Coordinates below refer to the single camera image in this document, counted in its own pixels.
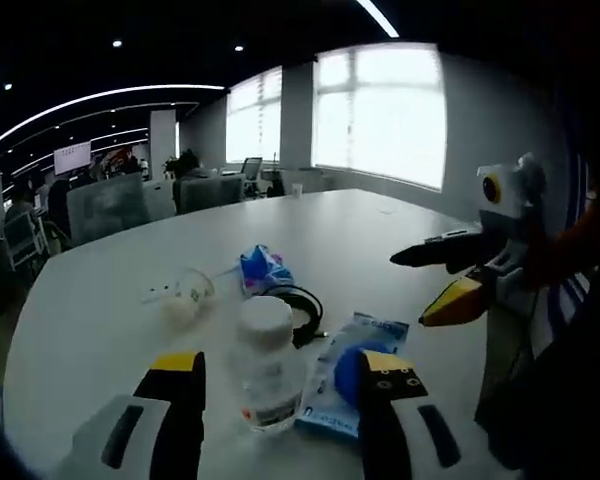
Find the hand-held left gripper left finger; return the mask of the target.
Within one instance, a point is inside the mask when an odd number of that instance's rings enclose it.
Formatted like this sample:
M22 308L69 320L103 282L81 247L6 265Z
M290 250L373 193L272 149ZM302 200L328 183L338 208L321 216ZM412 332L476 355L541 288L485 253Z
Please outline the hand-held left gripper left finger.
M74 433L56 479L195 479L204 440L202 352L159 357Z

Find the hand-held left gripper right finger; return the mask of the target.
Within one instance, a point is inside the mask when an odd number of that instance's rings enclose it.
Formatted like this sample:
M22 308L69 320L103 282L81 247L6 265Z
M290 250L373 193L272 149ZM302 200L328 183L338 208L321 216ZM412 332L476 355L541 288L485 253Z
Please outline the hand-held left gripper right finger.
M400 357L363 350L358 439L366 479L516 479L473 416L433 394Z

